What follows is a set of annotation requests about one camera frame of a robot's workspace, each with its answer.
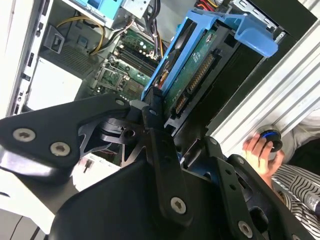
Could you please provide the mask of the person's bare hand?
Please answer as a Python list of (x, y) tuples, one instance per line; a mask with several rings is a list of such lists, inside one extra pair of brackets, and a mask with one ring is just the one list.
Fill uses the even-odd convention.
[(272, 176), (282, 165), (285, 154), (282, 150), (275, 153), (275, 157), (269, 160), (273, 143), (255, 134), (247, 140), (242, 147), (244, 158), (250, 166), (257, 172), (262, 180), (272, 189)]

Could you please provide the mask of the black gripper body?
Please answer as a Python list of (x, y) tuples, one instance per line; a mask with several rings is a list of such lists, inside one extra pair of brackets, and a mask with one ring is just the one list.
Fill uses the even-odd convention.
[(180, 227), (160, 215), (155, 176), (145, 162), (125, 167), (71, 197), (57, 212), (51, 240), (231, 240), (212, 183), (183, 173), (193, 220)]

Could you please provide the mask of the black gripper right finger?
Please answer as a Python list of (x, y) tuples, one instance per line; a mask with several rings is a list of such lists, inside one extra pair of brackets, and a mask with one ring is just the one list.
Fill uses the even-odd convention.
[(238, 155), (224, 159), (219, 144), (203, 139), (203, 173), (211, 183), (203, 188), (205, 240), (311, 240), (268, 185)]

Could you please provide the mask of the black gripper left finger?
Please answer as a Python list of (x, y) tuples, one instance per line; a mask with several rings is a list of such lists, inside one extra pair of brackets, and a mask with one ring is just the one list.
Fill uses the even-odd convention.
[(163, 94), (156, 87), (127, 103), (108, 93), (0, 121), (0, 167), (49, 184), (63, 184), (77, 162), (111, 144), (123, 148), (121, 170), (139, 162), (154, 174), (161, 217), (187, 227), (193, 219), (176, 147), (163, 123)]

